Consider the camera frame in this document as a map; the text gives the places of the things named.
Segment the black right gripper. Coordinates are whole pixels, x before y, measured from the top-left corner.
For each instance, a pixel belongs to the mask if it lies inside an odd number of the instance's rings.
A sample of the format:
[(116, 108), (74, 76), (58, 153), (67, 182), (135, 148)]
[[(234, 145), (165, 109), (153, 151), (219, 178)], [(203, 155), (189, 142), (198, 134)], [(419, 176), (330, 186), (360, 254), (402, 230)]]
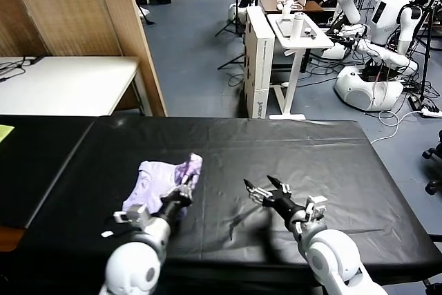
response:
[(265, 189), (254, 186), (250, 181), (244, 179), (249, 198), (264, 207), (273, 208), (284, 220), (284, 225), (288, 230), (292, 230), (297, 222), (306, 220), (305, 208), (291, 200), (291, 189), (287, 183), (278, 178), (267, 175), (268, 180), (277, 190), (282, 193), (272, 193)]

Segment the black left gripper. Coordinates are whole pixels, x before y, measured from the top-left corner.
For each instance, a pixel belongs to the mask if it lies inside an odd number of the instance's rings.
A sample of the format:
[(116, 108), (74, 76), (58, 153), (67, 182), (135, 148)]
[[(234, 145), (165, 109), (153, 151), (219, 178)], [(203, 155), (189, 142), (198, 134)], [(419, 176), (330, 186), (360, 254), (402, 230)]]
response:
[(184, 176), (181, 186), (172, 188), (167, 196), (161, 198), (159, 217), (166, 221), (176, 221), (180, 217), (181, 210), (191, 205), (193, 189), (193, 176)]

